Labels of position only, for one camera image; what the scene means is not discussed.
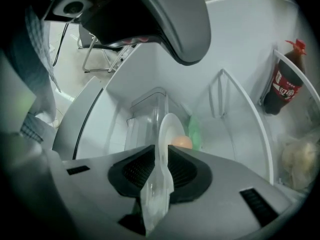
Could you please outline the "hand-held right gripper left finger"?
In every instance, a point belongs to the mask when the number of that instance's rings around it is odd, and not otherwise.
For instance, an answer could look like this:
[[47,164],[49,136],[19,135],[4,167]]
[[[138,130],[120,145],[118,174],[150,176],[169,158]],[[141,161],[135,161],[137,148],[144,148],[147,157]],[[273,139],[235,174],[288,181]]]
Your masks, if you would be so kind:
[[113,239],[145,239],[140,192],[155,165],[155,146],[142,146],[100,157],[65,160],[72,183],[105,218],[120,230]]

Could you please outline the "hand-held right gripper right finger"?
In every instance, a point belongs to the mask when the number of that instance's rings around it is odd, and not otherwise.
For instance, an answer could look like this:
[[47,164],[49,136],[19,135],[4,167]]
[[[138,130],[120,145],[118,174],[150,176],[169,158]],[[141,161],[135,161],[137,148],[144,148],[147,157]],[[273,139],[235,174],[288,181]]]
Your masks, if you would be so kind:
[[297,211],[283,192],[241,163],[192,149],[169,151],[208,165],[212,181],[196,200],[170,207],[154,230],[156,240],[268,240]]

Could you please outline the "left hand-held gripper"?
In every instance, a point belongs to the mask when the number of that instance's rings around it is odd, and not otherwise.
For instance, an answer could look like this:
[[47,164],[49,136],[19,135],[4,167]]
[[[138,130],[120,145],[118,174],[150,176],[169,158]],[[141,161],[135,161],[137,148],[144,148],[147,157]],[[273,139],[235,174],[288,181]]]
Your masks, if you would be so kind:
[[43,19],[78,23],[103,45],[161,43],[163,32],[141,0],[52,0]]

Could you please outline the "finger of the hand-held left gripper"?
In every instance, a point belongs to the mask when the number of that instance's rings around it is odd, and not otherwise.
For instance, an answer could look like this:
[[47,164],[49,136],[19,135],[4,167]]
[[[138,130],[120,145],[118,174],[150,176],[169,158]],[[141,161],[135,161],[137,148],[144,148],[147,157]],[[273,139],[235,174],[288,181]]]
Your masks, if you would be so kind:
[[205,0],[141,0],[155,21],[150,42],[158,43],[181,65],[191,66],[207,54],[211,25]]

